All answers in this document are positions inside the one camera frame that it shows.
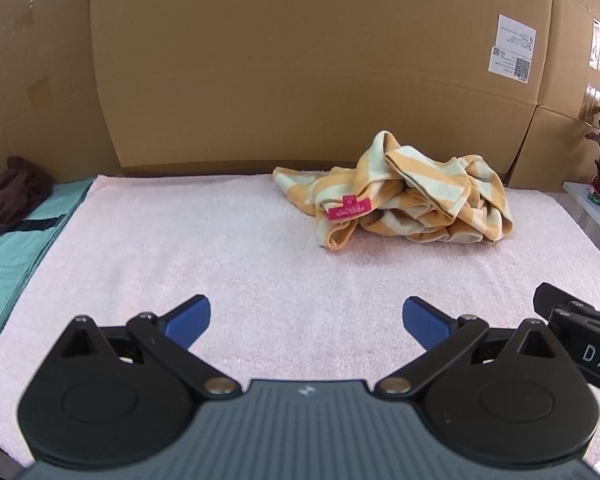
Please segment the right upper cardboard box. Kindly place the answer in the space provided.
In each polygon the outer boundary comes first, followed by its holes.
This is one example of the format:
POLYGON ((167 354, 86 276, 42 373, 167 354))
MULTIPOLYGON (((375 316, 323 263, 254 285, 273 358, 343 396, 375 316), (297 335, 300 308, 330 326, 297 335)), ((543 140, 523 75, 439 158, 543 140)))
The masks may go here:
POLYGON ((600 0, 553 0, 539 107, 588 120, 600 106, 600 0))

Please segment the large centre cardboard box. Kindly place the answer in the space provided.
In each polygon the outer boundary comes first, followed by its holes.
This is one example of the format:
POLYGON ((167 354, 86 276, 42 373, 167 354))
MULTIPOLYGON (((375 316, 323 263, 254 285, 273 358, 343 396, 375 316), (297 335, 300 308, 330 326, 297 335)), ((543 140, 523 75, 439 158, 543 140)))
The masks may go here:
POLYGON ((97 90, 128 174, 329 168, 376 133, 505 174, 538 102, 552 0, 90 0, 97 90), (498 16, 536 30, 488 71, 498 16))

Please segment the orange white striped sweater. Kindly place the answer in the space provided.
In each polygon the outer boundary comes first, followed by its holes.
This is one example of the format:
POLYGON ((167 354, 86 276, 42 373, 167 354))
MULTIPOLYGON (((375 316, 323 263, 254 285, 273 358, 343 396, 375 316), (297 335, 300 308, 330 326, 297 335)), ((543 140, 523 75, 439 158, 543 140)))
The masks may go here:
POLYGON ((277 167, 273 180, 315 219, 317 243, 347 245, 357 228, 413 243, 496 243, 513 231, 504 185, 479 155, 437 162, 389 131, 353 168, 310 174, 277 167))

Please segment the pink towel mat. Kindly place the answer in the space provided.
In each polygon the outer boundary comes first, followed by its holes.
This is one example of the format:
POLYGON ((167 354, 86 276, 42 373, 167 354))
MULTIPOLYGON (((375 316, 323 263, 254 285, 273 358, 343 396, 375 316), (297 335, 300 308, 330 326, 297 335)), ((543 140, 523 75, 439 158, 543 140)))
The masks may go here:
POLYGON ((77 315, 121 325, 209 298, 201 359, 238 380, 377 382, 419 354, 407 297, 514 327, 553 284, 600 310, 600 252, 554 198, 509 191, 512 234, 495 244, 416 244, 357 230, 331 252, 268 176, 100 177, 21 293, 0 335, 0 447, 31 456, 18 401, 77 315))

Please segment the right lower cardboard box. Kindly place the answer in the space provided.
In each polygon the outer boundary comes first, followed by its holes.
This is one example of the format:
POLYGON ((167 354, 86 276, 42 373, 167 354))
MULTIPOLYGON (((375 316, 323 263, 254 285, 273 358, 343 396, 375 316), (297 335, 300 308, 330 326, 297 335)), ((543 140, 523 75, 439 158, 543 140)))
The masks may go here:
POLYGON ((539 107, 509 170, 508 186, 557 193, 565 181, 590 183, 600 147, 586 136, 599 132, 596 124, 539 107))

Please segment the white side table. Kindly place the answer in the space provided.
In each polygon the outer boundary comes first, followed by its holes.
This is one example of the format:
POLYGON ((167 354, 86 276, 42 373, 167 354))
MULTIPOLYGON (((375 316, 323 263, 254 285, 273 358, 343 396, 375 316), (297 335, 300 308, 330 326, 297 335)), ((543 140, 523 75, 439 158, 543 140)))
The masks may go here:
POLYGON ((562 189, 582 208, 582 214, 577 224, 582 230, 588 220, 593 220, 596 226, 600 228, 600 206, 588 198, 588 185, 577 182, 565 181, 562 189))

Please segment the dark brown garment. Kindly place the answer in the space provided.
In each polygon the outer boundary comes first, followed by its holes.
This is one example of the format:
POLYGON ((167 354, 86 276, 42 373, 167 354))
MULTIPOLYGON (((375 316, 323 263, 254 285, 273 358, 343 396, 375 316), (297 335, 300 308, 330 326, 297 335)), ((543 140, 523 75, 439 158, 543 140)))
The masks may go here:
POLYGON ((9 156, 0 174, 0 235, 20 227, 27 216, 44 203, 55 180, 43 169, 19 156, 9 156))

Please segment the left cardboard box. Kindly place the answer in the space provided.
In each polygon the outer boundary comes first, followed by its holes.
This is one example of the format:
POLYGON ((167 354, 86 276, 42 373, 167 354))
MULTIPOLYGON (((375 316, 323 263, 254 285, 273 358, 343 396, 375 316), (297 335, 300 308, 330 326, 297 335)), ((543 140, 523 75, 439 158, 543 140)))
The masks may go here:
POLYGON ((96 88, 90 0, 0 0, 0 172, 9 156, 58 182, 120 172, 96 88))

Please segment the teal folded cloth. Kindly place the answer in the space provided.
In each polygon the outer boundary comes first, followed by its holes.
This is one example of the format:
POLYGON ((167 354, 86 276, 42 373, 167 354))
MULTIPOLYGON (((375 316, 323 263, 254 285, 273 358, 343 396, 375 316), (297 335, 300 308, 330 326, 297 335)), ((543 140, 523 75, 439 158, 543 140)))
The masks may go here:
POLYGON ((0 335, 23 289, 93 183, 86 179, 55 185, 47 200, 0 235, 0 335))

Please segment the white shipping label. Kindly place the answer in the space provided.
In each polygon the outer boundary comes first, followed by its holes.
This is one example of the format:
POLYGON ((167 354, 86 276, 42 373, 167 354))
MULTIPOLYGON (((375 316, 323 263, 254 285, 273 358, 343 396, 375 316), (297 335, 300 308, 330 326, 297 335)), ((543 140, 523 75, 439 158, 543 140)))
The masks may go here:
POLYGON ((526 84, 534 55, 536 30, 508 16, 498 16, 488 71, 526 84))

